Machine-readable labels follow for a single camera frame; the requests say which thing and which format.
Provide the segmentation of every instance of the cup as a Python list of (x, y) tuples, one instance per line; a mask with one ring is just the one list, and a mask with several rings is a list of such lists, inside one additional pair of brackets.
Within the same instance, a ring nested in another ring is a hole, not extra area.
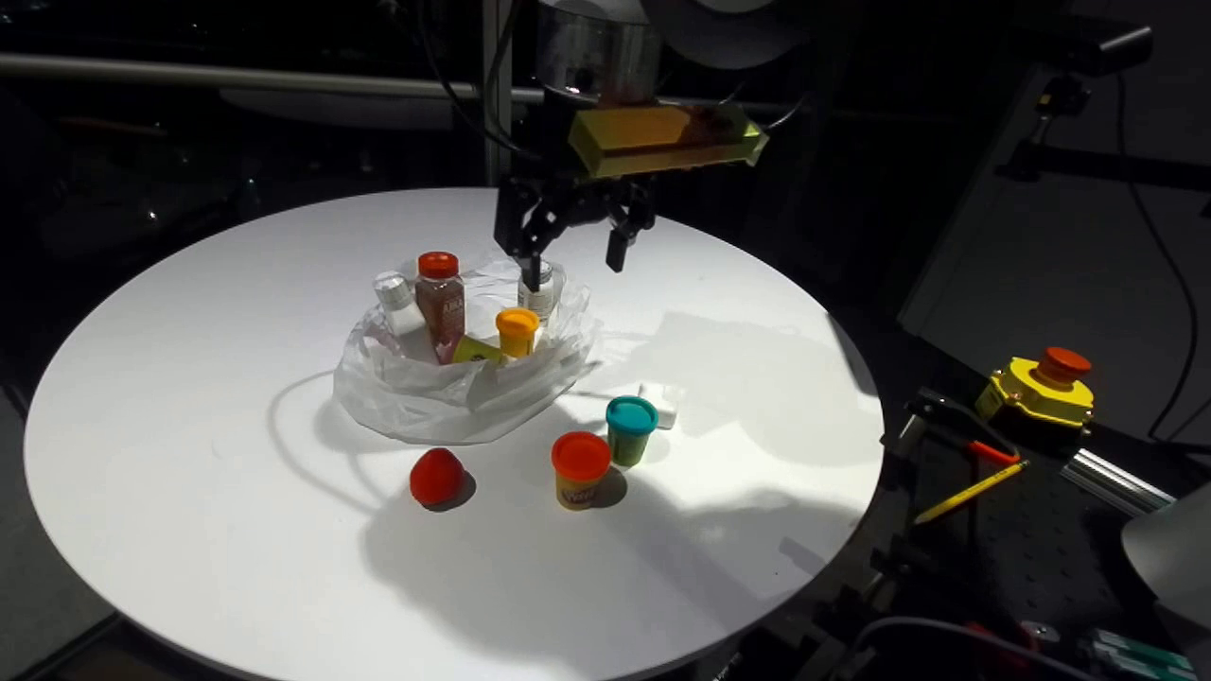
[(630, 471), (643, 459), (649, 430), (657, 428), (657, 413), (643, 398), (611, 398), (605, 406), (605, 428), (611, 462), (620, 471)]
[(553, 447), (562, 506), (590, 506), (608, 480), (608, 442), (594, 430), (567, 430)]
[(524, 307), (504, 307), (495, 314), (504, 357), (528, 357), (541, 317)]

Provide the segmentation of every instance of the orange object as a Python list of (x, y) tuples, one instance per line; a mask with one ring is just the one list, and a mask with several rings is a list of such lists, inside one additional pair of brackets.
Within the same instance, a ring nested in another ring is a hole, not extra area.
[(1074, 347), (1045, 347), (1036, 364), (1036, 379), (1053, 386), (1072, 386), (1084, 374), (1092, 374), (1092, 364)]
[(416, 274), (426, 282), (450, 282), (459, 277), (459, 256), (450, 251), (422, 251)]
[(426, 452), (411, 472), (409, 487), (421, 506), (450, 506), (465, 487), (465, 471), (450, 452)]
[(995, 465), (1012, 465), (1012, 462), (1016, 462), (1016, 454), (997, 452), (997, 447), (991, 447), (991, 442), (985, 442), (985, 438), (971, 438), (971, 442), (970, 442), (970, 454), (971, 454), (971, 459), (985, 459), (985, 462), (995, 462)]
[(500, 347), (504, 357), (528, 357), (532, 351), (532, 338), (536, 338), (536, 311), (524, 307), (504, 307), (495, 314), (495, 328), (500, 328)]
[(590, 430), (567, 430), (553, 447), (561, 483), (602, 483), (608, 478), (608, 442)]

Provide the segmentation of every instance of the table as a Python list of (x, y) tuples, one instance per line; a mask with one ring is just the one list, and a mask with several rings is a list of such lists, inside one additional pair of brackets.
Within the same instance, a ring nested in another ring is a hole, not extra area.
[(495, 256), (491, 190), (379, 192), (211, 236), (112, 290), (54, 357), (26, 483), (63, 559), (127, 622), (262, 679), (628, 679), (782, 604), (883, 472), (883, 408), (830, 314), (748, 253), (657, 220), (628, 274), (605, 227), (547, 256), (602, 317), (584, 390), (684, 390), (608, 512), (562, 512), (561, 398), (461, 447), (475, 497), (399, 487), (422, 454), (355, 428), (334, 367), (370, 277)]

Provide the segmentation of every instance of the red bottle cap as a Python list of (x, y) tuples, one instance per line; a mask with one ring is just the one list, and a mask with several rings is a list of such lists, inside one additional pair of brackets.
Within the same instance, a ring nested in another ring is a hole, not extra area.
[(450, 251), (422, 251), (416, 268), (426, 282), (446, 282), (446, 277), (459, 277), (459, 256)]
[(1036, 364), (1036, 374), (1045, 383), (1060, 383), (1060, 386), (1072, 386), (1072, 383), (1084, 379), (1088, 370), (1092, 370), (1092, 364), (1074, 347), (1045, 347), (1045, 357)]
[(426, 452), (409, 472), (409, 492), (422, 506), (459, 505), (461, 483), (465, 483), (465, 472), (461, 472), (461, 462), (450, 452)]
[(556, 478), (562, 483), (596, 483), (608, 478), (608, 442), (590, 430), (567, 430), (553, 447)]

